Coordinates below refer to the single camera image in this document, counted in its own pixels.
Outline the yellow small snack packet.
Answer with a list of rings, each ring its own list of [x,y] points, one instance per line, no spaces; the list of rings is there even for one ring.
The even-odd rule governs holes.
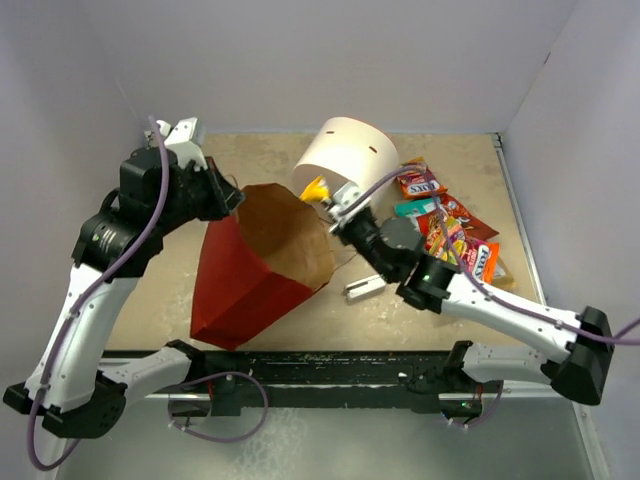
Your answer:
[[[332,199],[326,179],[323,176],[317,176],[304,188],[299,199],[306,204],[329,205]]]

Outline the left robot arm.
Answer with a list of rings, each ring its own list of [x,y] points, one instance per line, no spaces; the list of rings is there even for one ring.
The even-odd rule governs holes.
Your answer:
[[[158,148],[134,151],[120,166],[117,188],[86,220],[72,252],[70,283],[58,323],[32,376],[9,386],[3,401],[34,413],[62,439],[95,439],[113,428],[125,409],[177,385],[202,387],[205,355],[181,340],[113,369],[99,363],[119,313],[163,239],[195,219],[220,221],[243,201],[214,160],[202,164]]]

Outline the orange pink fruits candy packet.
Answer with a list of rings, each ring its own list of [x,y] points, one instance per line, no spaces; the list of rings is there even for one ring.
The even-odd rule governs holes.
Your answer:
[[[500,245],[473,237],[457,240],[454,243],[466,269],[477,280],[490,284],[499,258]]]

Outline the red paper bag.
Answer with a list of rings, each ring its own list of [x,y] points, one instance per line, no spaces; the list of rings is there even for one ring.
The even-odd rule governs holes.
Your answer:
[[[192,297],[191,338],[235,350],[310,299],[335,270],[325,221],[277,183],[247,185],[208,224]]]

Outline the skittles candy packet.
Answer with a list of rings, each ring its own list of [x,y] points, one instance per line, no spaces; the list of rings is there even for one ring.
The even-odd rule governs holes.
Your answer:
[[[433,174],[423,157],[417,157],[403,166],[415,165],[416,169],[406,171],[397,176],[401,193],[406,200],[418,200],[439,196],[448,192]]]

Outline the colourful fruit candy packet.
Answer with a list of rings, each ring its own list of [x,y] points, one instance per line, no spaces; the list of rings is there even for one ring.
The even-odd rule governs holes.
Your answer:
[[[457,264],[457,261],[454,257],[454,252],[457,252],[456,248],[454,247],[454,243],[457,240],[463,240],[465,238],[467,238],[466,233],[464,231],[464,228],[461,226],[460,230],[456,233],[456,234],[449,234],[448,232],[444,232],[444,239],[445,241],[438,247],[438,248],[433,248],[432,250],[427,250],[428,254],[431,256],[434,256],[436,258],[439,258],[441,260],[447,261],[449,263],[452,263],[454,265]]]

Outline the teal white snack packet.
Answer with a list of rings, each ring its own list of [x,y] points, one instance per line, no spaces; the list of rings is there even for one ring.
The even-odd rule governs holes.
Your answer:
[[[436,208],[432,198],[421,198],[405,203],[398,203],[394,206],[394,212],[397,216],[402,217],[419,217],[426,215]]]

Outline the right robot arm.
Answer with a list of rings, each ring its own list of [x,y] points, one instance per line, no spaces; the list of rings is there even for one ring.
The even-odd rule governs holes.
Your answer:
[[[407,220],[401,222],[403,240],[387,239],[369,208],[337,218],[331,231],[395,285],[409,306],[475,321],[520,341],[504,350],[457,343],[444,369],[452,389],[515,380],[547,384],[579,404],[601,403],[614,353],[604,341],[611,329],[603,311],[556,309],[485,283],[475,285],[458,267],[428,255]]]

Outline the tan snack bag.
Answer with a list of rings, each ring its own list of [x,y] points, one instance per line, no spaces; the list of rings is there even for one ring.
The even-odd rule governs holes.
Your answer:
[[[514,291],[517,286],[513,274],[501,258],[497,260],[492,277],[492,285],[505,291]]]

